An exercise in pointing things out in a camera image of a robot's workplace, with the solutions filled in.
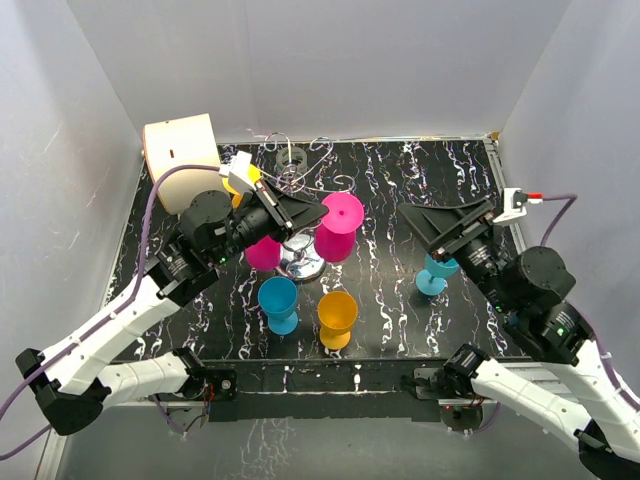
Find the pink wine glass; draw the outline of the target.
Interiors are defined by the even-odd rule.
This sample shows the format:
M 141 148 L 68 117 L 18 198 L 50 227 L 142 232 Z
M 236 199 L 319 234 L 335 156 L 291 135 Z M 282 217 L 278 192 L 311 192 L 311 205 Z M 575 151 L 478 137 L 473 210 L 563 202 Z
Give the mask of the pink wine glass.
M 279 266 L 282 257 L 282 246 L 279 242 L 266 236 L 258 243 L 245 250 L 248 264 L 256 270 L 269 271 Z
M 328 208 L 316 230 L 314 247 L 329 263 L 346 260 L 356 243 L 356 231 L 364 221 L 364 206 L 353 194 L 336 192 L 328 195 L 322 205 Z

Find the blue wine glass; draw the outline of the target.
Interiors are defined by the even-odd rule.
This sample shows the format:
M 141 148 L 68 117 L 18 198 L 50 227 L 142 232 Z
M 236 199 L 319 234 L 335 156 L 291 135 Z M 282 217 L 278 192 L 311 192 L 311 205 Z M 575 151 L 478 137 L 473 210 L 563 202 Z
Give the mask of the blue wine glass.
M 453 258 L 442 262 L 427 254 L 425 268 L 415 277 L 416 287 L 426 296 L 437 296 L 445 290 L 446 279 L 454 275 L 458 269 L 459 264 Z
M 274 334 L 288 335 L 297 328 L 298 289 L 290 279 L 277 276 L 266 280 L 258 291 L 258 303 Z

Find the orange wine glass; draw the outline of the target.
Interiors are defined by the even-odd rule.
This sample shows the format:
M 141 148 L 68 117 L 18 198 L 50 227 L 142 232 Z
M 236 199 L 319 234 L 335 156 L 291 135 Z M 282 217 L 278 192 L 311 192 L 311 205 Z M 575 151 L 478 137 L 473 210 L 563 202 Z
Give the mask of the orange wine glass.
M 229 166 L 222 167 L 221 171 L 223 187 L 232 195 L 231 205 L 236 209 L 239 207 L 243 195 L 254 190 L 255 183 L 261 179 L 261 172 L 253 164 L 250 164 L 242 174 L 234 173 Z
M 317 313 L 321 343 L 329 350 L 347 346 L 358 317 L 356 300 L 345 291 L 332 291 L 322 297 Z

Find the orange wine glass front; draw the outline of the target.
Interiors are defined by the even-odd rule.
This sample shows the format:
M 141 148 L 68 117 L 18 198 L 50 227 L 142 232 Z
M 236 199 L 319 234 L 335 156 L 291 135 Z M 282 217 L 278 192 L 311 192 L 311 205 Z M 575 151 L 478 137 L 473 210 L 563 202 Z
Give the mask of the orange wine glass front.
M 347 346 L 358 317 L 356 300 L 345 291 L 332 291 L 322 297 L 317 313 L 321 343 L 329 350 Z

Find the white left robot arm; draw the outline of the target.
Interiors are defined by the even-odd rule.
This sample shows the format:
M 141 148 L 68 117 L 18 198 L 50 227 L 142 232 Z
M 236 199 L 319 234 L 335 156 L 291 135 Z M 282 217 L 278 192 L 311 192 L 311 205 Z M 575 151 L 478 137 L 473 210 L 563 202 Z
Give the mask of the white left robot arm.
M 233 207 L 228 193 L 198 194 L 164 246 L 144 259 L 140 276 L 117 298 L 67 340 L 17 356 L 16 365 L 51 428 L 67 436 L 121 403 L 157 394 L 200 396 L 210 377 L 186 347 L 148 360 L 113 361 L 216 282 L 219 266 L 266 237 L 289 239 L 328 211 L 321 203 L 277 192 L 268 182 L 259 182 L 239 207 Z

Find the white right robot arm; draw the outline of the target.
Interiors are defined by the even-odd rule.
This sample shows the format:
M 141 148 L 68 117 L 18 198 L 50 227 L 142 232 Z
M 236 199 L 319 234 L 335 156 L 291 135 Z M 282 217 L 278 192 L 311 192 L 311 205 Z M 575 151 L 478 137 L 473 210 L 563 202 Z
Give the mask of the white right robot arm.
M 567 400 L 513 373 L 470 344 L 462 345 L 410 390 L 487 397 L 562 440 L 598 479 L 639 476 L 639 398 L 601 346 L 592 326 L 567 301 L 576 284 L 564 260 L 545 241 L 510 258 L 494 241 L 529 203 L 550 196 L 506 188 L 501 206 L 488 199 L 460 206 L 403 203 L 399 213 L 435 261 L 455 261 L 494 310 L 503 329 L 533 361 L 572 394 Z

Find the clear tape roll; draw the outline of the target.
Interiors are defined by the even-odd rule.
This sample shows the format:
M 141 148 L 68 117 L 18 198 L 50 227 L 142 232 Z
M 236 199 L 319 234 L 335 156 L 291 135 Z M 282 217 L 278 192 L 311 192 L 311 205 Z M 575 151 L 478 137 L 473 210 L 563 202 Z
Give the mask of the clear tape roll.
M 289 165 L 293 165 L 301 170 L 306 170 L 308 168 L 307 152 L 297 146 L 292 146 L 291 148 L 284 147 L 277 151 L 276 165 L 280 170 Z

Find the white cylindrical box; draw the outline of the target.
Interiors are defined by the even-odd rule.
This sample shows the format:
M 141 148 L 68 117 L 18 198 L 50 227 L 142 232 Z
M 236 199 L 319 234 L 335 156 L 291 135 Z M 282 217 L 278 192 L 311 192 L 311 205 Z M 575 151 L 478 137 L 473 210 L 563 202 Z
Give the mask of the white cylindrical box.
M 168 170 L 183 165 L 221 165 L 208 113 L 146 124 L 143 155 L 153 183 Z M 217 172 L 185 169 L 169 176 L 158 189 L 158 199 L 170 215 L 179 215 L 200 193 L 223 191 Z

